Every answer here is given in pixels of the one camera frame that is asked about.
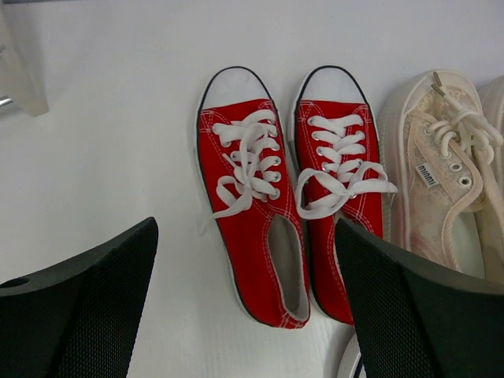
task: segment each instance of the white shoelace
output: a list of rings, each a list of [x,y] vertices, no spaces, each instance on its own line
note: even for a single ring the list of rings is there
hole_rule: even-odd
[[[343,155],[357,155],[365,153],[365,148],[358,144],[365,139],[364,132],[347,135],[349,126],[364,125],[362,118],[352,114],[342,118],[326,119],[315,116],[308,119],[308,124],[323,130],[312,133],[312,138],[331,143],[331,147],[317,148],[317,154],[332,163],[324,163],[321,170],[304,169],[298,178],[295,191],[295,201],[299,216],[304,219],[320,219],[338,212],[347,201],[364,193],[397,193],[397,187],[388,182],[384,167],[371,161],[354,159],[342,163]],[[377,179],[364,180],[369,170],[378,173]],[[335,172],[336,178],[329,172]],[[302,189],[310,178],[314,177],[320,185],[331,193],[302,207]]]
[[[270,184],[280,180],[280,173],[268,170],[280,164],[280,157],[269,156],[259,160],[259,155],[265,148],[280,148],[275,139],[270,138],[277,135],[275,119],[273,111],[264,109],[253,112],[241,121],[232,121],[231,125],[217,123],[212,126],[212,132],[219,135],[222,146],[229,146],[235,140],[240,142],[238,151],[229,155],[222,154],[233,167],[233,176],[222,176],[217,181],[216,193],[228,208],[214,213],[210,220],[230,217],[248,210],[254,198],[265,201],[267,195],[271,199],[280,196],[280,192]],[[261,120],[267,120],[269,124],[262,123]],[[261,172],[262,178],[255,176],[257,171]],[[238,198],[226,189],[225,185],[228,184],[233,184],[241,194]]]
[[[434,134],[434,143],[439,145],[444,158],[450,156],[448,146],[454,139],[469,156],[472,156],[473,146],[483,151],[487,163],[490,164],[494,160],[494,148],[502,146],[504,138],[482,114],[463,106],[446,93],[437,73],[434,77],[436,84],[433,84],[432,88],[453,108],[454,114],[450,120],[440,120],[431,124],[425,129],[425,133]]]

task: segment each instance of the shoe label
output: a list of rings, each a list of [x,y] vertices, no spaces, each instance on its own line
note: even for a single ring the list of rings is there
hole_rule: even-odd
[[[439,185],[438,179],[436,179],[434,173],[432,173],[432,170],[427,164],[417,165],[416,170],[427,187],[434,187],[435,185]]]

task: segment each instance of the red sneaker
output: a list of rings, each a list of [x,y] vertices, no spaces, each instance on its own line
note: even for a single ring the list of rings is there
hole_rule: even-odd
[[[344,69],[324,66],[308,75],[291,123],[302,170],[295,200],[299,215],[309,220],[313,296],[328,316],[353,324],[335,253],[335,219],[350,218],[383,237],[381,193],[397,188],[379,164],[369,104]]]
[[[301,328],[309,318],[302,228],[275,104],[255,73],[230,67],[205,90],[196,160],[237,298],[255,320]]]

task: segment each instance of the black trim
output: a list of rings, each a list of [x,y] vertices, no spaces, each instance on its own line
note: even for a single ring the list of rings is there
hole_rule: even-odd
[[[278,109],[276,108],[276,104],[275,102],[273,101],[273,99],[271,98],[271,95],[269,94],[268,92],[268,89],[266,88],[265,84],[262,82],[262,80],[259,78],[259,76],[254,72],[252,71],[251,69],[248,69],[247,67],[242,67],[240,65],[234,65],[232,67],[227,67],[226,69],[222,69],[220,70],[218,73],[216,73],[212,79],[210,80],[210,82],[208,83],[208,85],[206,86],[206,89],[205,91],[203,92],[203,97],[202,97],[202,101],[201,103],[199,104],[199,107],[198,107],[198,120],[196,122],[196,152],[198,154],[198,165],[199,165],[199,169],[200,169],[200,172],[202,174],[202,178],[203,178],[203,184],[205,185],[205,189],[206,189],[206,195],[208,197],[208,202],[210,204],[210,207],[212,207],[212,211],[215,212],[215,209],[213,208],[212,206],[212,202],[210,201],[210,197],[208,196],[208,187],[206,186],[206,180],[205,178],[203,177],[204,176],[204,173],[203,171],[201,170],[201,167],[202,167],[202,159],[201,157],[199,156],[199,129],[200,129],[200,124],[199,124],[199,119],[200,119],[200,116],[201,116],[201,113],[202,113],[202,109],[203,109],[203,104],[205,103],[205,99],[206,99],[206,95],[208,94],[208,91],[210,89],[210,87],[212,86],[212,83],[213,81],[224,71],[227,71],[229,69],[245,69],[246,71],[250,72],[252,75],[255,76],[255,78],[259,81],[259,83],[261,83],[262,87],[265,89],[266,91],[266,94],[268,95],[268,98],[271,100],[272,104],[273,104],[273,108],[275,109],[275,113],[276,115],[278,116]],[[226,245],[226,241],[223,237],[223,234],[222,234],[222,231],[221,231],[221,227],[219,225],[219,222],[216,222],[217,223],[217,227],[219,228],[219,232],[220,232],[220,235],[222,236],[222,240],[224,241],[224,245],[226,247],[226,253],[228,254],[228,257],[229,257],[229,261],[231,261],[231,256],[229,256],[229,252],[228,252],[228,246]],[[243,301],[243,296],[242,296],[242,293],[239,291],[239,288],[238,288],[238,285],[236,284],[236,279],[235,279],[235,270],[234,270],[234,267],[233,265],[231,264],[231,267],[233,269],[233,282],[232,284],[235,285],[236,287],[236,291],[238,292],[238,295],[239,295],[239,299],[243,305],[243,308],[248,312],[248,314],[254,318],[258,323],[262,323],[262,324],[265,324],[265,325],[268,325],[270,327],[274,327],[274,328],[278,328],[278,326],[276,325],[273,325],[273,324],[269,324],[269,323],[265,323],[264,321],[260,321],[258,320],[252,313],[251,311],[248,309],[248,307],[246,306],[246,303]]]
[[[322,65],[321,67],[317,67],[316,69],[314,69],[305,79],[305,81],[303,82],[302,86],[301,86],[301,90],[299,92],[299,96],[298,98],[295,100],[296,101],[296,107],[295,107],[295,111],[294,111],[294,146],[295,146],[295,157],[296,157],[296,160],[297,160],[297,163],[298,163],[298,167],[299,167],[299,170],[301,171],[301,165],[300,165],[300,162],[299,162],[299,155],[298,155],[298,112],[299,112],[299,104],[301,102],[301,99],[302,99],[302,96],[303,94],[305,93],[305,89],[306,89],[306,86],[308,85],[308,82],[309,80],[312,78],[312,76],[322,70],[322,69],[338,69],[340,71],[343,71],[345,72],[351,79],[352,81],[354,82],[355,86],[357,87],[357,89],[359,90],[362,98],[364,99],[364,103],[369,107],[369,112],[371,113],[371,119],[372,119],[372,124],[375,125],[375,119],[374,119],[374,116],[372,114],[372,110],[371,110],[371,106],[370,104],[368,103],[368,100],[367,98],[365,97],[364,95],[364,92],[362,91],[361,87],[359,86],[358,82],[356,81],[356,79],[352,76],[351,73],[349,73],[347,70],[345,70],[343,67],[339,67],[338,65]],[[309,222],[308,222],[308,227],[307,227],[307,238],[308,238],[308,241],[309,241],[309,244],[311,244],[311,238],[310,238],[310,232],[309,232]],[[317,301],[317,304],[319,306],[319,308],[322,310],[322,312],[327,316],[327,317],[330,317],[331,319],[334,319],[336,321],[339,321],[339,322],[342,322],[340,319],[337,319],[335,317],[332,317],[328,314],[328,312],[324,309],[324,307],[321,305],[321,301],[319,300],[318,296],[317,296],[317,290],[315,288],[315,281],[314,281],[314,272],[313,272],[313,248],[311,247],[310,245],[310,249],[309,249],[310,253],[309,253],[309,281],[310,281],[310,284],[311,284],[311,287],[312,287],[312,293],[313,293],[313,297],[315,298],[315,300]]]

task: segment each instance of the canvas sneaker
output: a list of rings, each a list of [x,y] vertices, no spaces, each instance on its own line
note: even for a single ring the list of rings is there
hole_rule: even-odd
[[[300,328],[309,318],[302,228],[275,104],[244,67],[216,74],[199,106],[195,155],[228,252],[235,293],[255,320]]]
[[[357,335],[354,335],[346,346],[339,363],[337,378],[366,378]]]
[[[483,108],[483,115],[488,123],[494,126],[502,134],[504,123],[504,76],[500,76],[488,85],[478,90]],[[495,149],[495,159],[492,162],[495,179],[504,194],[504,164],[502,162],[502,148]]]
[[[313,297],[328,316],[352,324],[335,222],[350,218],[381,237],[381,196],[397,189],[380,165],[372,112],[349,72],[323,66],[306,77],[291,113],[290,141],[301,171],[295,200],[308,220]]]
[[[504,283],[504,205],[491,171],[502,136],[471,82],[425,72],[387,100],[382,162],[399,192],[388,238],[448,268]]]

